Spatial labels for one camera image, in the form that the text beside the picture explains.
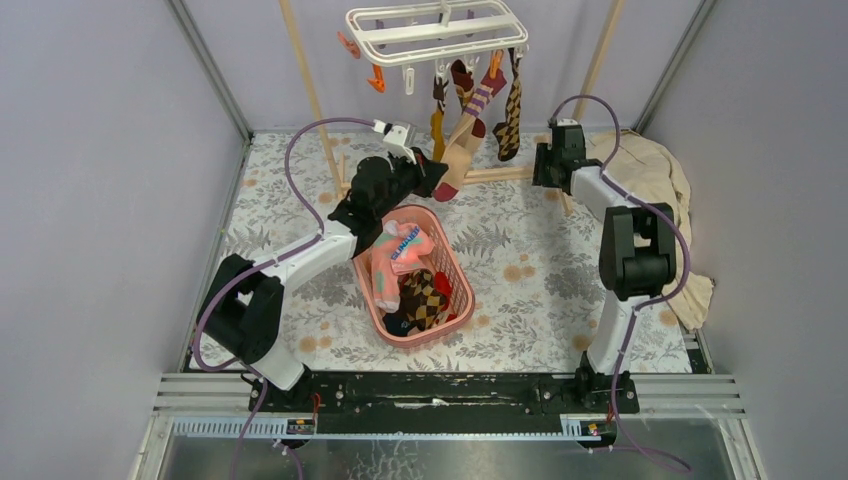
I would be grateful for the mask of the red snowflake sock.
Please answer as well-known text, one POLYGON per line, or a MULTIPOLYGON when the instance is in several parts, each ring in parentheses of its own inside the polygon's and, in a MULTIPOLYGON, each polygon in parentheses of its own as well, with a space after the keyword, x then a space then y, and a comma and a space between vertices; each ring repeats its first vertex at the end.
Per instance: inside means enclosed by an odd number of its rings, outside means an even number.
POLYGON ((444 272, 437 272, 433 279, 434 288, 441 295, 450 298, 453 292, 453 286, 449 277, 444 272))

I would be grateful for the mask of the mustard yellow sock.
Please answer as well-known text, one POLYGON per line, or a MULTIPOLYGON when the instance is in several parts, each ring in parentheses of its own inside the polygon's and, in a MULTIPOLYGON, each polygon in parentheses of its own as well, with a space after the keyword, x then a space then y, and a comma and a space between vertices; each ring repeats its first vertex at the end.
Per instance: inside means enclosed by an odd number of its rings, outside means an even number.
POLYGON ((445 80, 435 75, 433 79, 432 98, 435 101, 435 110, 430 117, 430 136, 433 140, 433 160, 440 162, 444 155, 446 143, 443 132, 443 121, 445 115, 447 84, 445 80))

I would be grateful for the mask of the white plastic clip hanger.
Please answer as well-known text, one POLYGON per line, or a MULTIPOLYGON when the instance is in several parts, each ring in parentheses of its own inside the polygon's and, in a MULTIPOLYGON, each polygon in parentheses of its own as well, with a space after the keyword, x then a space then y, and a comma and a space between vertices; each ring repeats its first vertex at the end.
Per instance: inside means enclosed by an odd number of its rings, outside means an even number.
POLYGON ((432 1, 361 7, 344 17, 363 57, 400 67, 523 48, 529 33, 503 1, 432 1))

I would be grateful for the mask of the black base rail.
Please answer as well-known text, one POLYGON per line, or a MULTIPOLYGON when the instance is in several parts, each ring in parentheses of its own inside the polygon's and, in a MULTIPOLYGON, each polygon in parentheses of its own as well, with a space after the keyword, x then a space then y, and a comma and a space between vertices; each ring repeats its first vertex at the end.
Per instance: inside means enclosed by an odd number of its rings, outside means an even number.
POLYGON ((250 383, 262 413, 303 413, 324 434, 558 433, 564 415, 637 414, 629 374, 308 371, 289 390, 250 383))

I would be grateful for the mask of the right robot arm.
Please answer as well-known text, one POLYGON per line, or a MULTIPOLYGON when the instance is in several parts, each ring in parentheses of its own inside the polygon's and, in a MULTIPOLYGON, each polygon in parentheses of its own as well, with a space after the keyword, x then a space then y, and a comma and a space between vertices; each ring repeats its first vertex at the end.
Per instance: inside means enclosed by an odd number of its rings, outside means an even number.
POLYGON ((573 386, 575 402, 597 412, 613 398, 607 378, 627 370, 632 340, 641 327, 637 308, 658 298, 677 271, 676 237, 662 220, 664 203, 644 204, 609 178, 587 156, 582 126, 572 119, 549 123, 550 141, 536 147, 532 184, 556 188, 602 221, 598 274, 606 290, 593 343, 584 352, 573 386))

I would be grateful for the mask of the floral patterned mat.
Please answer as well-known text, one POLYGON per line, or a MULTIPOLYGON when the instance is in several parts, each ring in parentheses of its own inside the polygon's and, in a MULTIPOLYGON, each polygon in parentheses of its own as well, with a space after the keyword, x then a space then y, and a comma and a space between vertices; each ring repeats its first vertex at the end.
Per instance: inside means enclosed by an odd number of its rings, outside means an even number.
MULTIPOLYGON (((258 259, 312 233, 336 190, 316 133, 253 140, 225 254, 258 259)), ((526 180, 466 186, 428 201, 475 293, 470 321, 423 347, 387 344, 366 310, 351 264, 286 294, 282 333, 315 370, 570 372, 593 341, 604 298, 597 277, 601 224, 584 206, 526 180)))

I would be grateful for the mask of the pink clothes peg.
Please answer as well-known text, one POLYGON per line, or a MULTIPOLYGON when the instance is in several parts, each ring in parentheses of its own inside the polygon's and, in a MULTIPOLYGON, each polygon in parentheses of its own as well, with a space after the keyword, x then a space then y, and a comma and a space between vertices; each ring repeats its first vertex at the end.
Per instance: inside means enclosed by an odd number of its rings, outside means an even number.
POLYGON ((348 39, 342 31, 337 32, 337 39, 354 59, 361 58, 360 47, 354 40, 348 39))

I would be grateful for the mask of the brown argyle sock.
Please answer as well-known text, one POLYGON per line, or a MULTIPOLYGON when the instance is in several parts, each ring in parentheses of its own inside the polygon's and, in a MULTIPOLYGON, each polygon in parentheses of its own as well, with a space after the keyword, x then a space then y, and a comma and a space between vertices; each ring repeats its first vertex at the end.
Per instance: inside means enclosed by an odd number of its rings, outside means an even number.
POLYGON ((522 83, 520 78, 521 55, 516 48, 510 48, 509 56, 512 83, 505 102, 505 118, 502 122, 497 123, 493 130, 498 146, 497 159, 500 162, 512 160, 517 155, 520 148, 520 116, 522 99, 522 83))
POLYGON ((450 298, 435 290, 434 275, 430 270, 417 270, 403 277, 400 283, 399 311, 416 325, 419 331, 425 331, 452 320, 455 315, 449 312, 450 298))

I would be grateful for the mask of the beige purple striped sock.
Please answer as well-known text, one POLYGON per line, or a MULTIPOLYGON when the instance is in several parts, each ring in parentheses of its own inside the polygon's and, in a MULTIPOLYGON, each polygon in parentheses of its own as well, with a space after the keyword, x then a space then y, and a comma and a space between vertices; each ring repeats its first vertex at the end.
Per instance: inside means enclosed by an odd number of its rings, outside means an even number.
POLYGON ((432 197, 439 202, 450 201, 463 187, 473 156, 486 135, 486 126, 480 116, 506 85, 500 67, 494 74, 485 67, 480 82, 476 83, 460 60, 452 65, 451 76, 462 112, 441 158, 448 170, 432 192, 432 197))

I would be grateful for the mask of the orange clothes peg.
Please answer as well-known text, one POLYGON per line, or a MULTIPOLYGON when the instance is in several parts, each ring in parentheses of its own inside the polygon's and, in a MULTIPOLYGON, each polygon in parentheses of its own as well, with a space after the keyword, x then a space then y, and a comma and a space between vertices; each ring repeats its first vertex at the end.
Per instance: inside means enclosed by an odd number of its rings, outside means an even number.
POLYGON ((383 69, 381 66, 373 64, 372 65, 372 73, 373 75, 367 79, 368 84, 378 93, 384 93, 386 91, 386 83, 383 75, 383 69))

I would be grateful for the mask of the wooden clothes rack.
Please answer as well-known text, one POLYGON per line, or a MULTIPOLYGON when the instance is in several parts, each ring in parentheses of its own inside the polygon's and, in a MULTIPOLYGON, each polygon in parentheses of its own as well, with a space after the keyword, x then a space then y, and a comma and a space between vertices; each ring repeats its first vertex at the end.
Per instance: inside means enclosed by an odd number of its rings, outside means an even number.
MULTIPOLYGON (((350 206, 361 205, 367 217, 375 216, 379 209, 397 206, 410 194, 445 202, 453 199, 466 183, 499 181, 504 177, 498 169, 474 171, 470 165, 483 139, 480 116, 505 84, 502 57, 510 56, 512 71, 517 73, 528 32, 502 1, 488 2, 488 7, 497 12, 494 16, 452 19, 453 10, 463 5, 461 1, 440 1, 406 7, 358 8, 346 15, 353 36, 346 47, 354 57, 365 55, 371 61, 374 76, 370 82, 378 92, 385 90, 382 76, 385 67, 403 67, 406 91, 411 93, 415 63, 435 61, 434 85, 442 89, 446 76, 454 74, 457 65, 464 65, 466 79, 472 79, 477 54, 491 54, 486 73, 478 83, 456 86, 462 114, 449 138, 443 138, 441 133, 444 110, 439 108, 432 116, 431 158, 414 150, 412 127, 379 120, 364 123, 382 135, 388 151, 386 158, 369 157, 360 162, 365 171, 356 174, 349 185, 350 206)), ((559 188, 598 214, 613 208, 629 208, 636 201, 607 176, 607 161, 586 158, 580 148, 584 137, 578 123, 582 103, 595 98, 591 89, 621 7, 619 1, 611 4, 582 90, 571 98, 577 103, 573 117, 566 120, 553 115, 549 119, 552 137, 549 143, 540 145, 532 174, 534 185, 559 188)))

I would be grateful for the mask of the pink laundry basket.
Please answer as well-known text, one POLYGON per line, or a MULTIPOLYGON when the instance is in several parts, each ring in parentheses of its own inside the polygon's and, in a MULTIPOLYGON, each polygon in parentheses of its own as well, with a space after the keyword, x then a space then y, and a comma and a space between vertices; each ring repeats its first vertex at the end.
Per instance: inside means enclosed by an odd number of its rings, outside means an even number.
POLYGON ((376 243, 353 265, 372 323, 392 346, 423 346, 472 317, 473 289, 441 223, 425 207, 403 206, 387 214, 376 243))

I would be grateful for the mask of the pink green patterned sock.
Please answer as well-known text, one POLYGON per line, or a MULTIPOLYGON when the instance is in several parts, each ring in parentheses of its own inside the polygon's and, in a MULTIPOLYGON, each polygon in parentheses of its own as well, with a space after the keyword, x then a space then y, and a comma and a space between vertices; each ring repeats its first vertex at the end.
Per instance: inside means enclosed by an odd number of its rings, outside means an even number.
POLYGON ((387 313, 400 306, 400 278, 424 269, 423 258, 434 249, 434 242, 416 223, 388 220, 370 249, 372 297, 375 305, 387 313))

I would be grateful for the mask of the navy sock red cuff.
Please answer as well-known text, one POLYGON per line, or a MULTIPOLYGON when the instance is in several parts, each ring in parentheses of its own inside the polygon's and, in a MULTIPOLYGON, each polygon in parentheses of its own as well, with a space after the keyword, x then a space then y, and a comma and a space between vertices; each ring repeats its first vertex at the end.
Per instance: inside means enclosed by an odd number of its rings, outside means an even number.
POLYGON ((385 330, 395 337, 407 337, 409 332, 416 328, 402 312, 386 313, 382 317, 385 330))

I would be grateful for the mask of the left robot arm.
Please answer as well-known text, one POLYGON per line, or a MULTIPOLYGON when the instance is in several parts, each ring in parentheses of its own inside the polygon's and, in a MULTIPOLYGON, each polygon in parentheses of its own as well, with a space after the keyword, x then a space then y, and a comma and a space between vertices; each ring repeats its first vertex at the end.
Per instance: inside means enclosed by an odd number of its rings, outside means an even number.
POLYGON ((416 154, 413 162, 372 156, 359 162, 348 192, 319 230, 268 260, 237 254, 219 265, 197 319, 208 335, 256 376, 272 384, 272 398, 288 411, 309 401, 307 368, 281 335, 286 294, 366 251, 384 217, 408 196, 427 198, 447 172, 444 163, 416 154))

